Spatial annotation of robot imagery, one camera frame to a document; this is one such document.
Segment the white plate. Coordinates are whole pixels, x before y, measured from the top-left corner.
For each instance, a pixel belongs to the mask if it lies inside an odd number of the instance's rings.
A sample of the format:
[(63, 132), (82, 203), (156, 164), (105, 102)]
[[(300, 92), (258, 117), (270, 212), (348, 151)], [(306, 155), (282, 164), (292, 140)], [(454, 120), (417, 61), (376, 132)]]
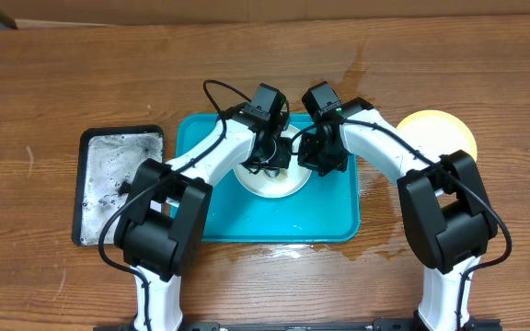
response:
[[(285, 137), (292, 138), (299, 132), (299, 130), (289, 125), (285, 131), (279, 135), (271, 136), (271, 138)], [(292, 147), (298, 147), (300, 138), (297, 138), (292, 143)], [(289, 196), (298, 191), (310, 178), (311, 170), (298, 165), (297, 156), (291, 154), (291, 161), (287, 169), (288, 177), (284, 181), (271, 180), (260, 171), (256, 175), (250, 174), (246, 168), (245, 163), (241, 163), (234, 168), (234, 173), (238, 181), (252, 193), (268, 199), (278, 199)]]

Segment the yellow-green plate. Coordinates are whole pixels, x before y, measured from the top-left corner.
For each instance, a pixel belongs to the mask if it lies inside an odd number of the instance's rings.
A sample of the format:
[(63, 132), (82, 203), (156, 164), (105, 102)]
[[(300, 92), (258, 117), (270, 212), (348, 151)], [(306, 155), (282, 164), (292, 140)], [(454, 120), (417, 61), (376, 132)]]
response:
[(463, 150), (478, 160), (476, 139), (467, 125), (444, 111), (425, 109), (403, 119), (397, 129), (419, 143), (427, 145), (439, 154), (451, 154)]

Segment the green yellow sponge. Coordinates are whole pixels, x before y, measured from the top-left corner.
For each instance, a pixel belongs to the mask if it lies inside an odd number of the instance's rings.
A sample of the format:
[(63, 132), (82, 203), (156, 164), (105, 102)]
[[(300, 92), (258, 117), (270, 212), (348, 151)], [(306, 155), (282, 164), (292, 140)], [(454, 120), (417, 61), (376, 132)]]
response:
[(286, 169), (266, 169), (265, 175), (271, 180), (284, 181), (288, 175)]

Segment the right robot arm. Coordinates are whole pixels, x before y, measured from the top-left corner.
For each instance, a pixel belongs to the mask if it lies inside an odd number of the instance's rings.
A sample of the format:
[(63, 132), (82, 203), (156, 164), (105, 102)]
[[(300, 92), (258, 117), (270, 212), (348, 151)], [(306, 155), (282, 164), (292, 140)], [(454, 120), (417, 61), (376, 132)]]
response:
[(405, 236), (424, 266), (414, 327), (471, 329), (470, 281), (498, 232), (474, 159), (462, 150), (431, 152), (366, 100), (340, 100), (328, 82), (310, 87), (302, 103), (313, 123), (299, 133), (300, 166), (323, 177), (345, 171), (349, 157), (357, 155), (397, 186)]

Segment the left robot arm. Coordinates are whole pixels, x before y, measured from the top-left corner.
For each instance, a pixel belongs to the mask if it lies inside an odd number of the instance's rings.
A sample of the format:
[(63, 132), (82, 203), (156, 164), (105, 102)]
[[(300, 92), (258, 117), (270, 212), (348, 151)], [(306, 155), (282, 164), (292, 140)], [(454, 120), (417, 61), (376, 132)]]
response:
[(126, 202), (108, 221), (123, 253), (119, 269), (136, 280), (131, 330), (181, 327), (181, 276), (201, 243), (213, 188), (236, 166), (251, 174), (288, 168), (288, 124), (286, 96), (261, 84), (253, 97), (220, 110), (213, 130), (187, 153), (139, 165)]

